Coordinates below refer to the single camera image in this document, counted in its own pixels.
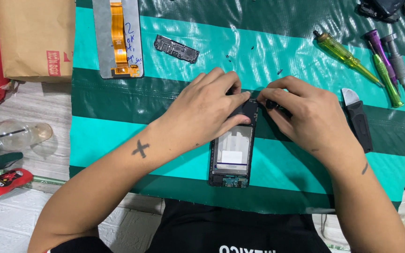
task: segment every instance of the red bottle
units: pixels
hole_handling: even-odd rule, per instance
[[[10,192],[13,188],[32,181],[34,176],[29,171],[17,168],[0,175],[0,196]]]

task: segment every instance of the metal blade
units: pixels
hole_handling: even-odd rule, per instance
[[[345,105],[350,105],[359,101],[359,96],[352,89],[343,88],[341,89],[341,93],[345,99]]]

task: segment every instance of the purple screwdriver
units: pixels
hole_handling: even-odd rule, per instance
[[[391,66],[390,62],[388,61],[387,56],[384,53],[384,48],[382,47],[381,40],[379,39],[378,31],[376,29],[374,29],[374,30],[371,30],[371,31],[365,33],[365,38],[367,38],[370,41],[370,43],[373,46],[376,53],[381,57],[382,61],[384,61],[384,65],[388,71],[388,76],[390,77],[391,83],[397,90],[398,95],[401,96],[401,93],[398,89],[397,76],[395,74],[395,71],[393,70],[393,67]]]

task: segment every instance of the hand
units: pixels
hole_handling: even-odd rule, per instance
[[[268,110],[279,130],[325,166],[348,152],[363,154],[334,93],[287,76],[268,84],[257,97],[262,104],[267,99],[293,114],[288,118],[277,109]]]
[[[226,95],[231,90],[233,95]],[[238,124],[249,124],[248,116],[228,116],[250,93],[241,92],[239,76],[216,67],[208,74],[199,74],[174,100],[168,110],[153,124],[163,135],[170,136],[167,145],[187,152],[226,133]]]

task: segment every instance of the brown paper bag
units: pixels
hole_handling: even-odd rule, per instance
[[[70,82],[75,9],[73,0],[0,0],[4,77]]]

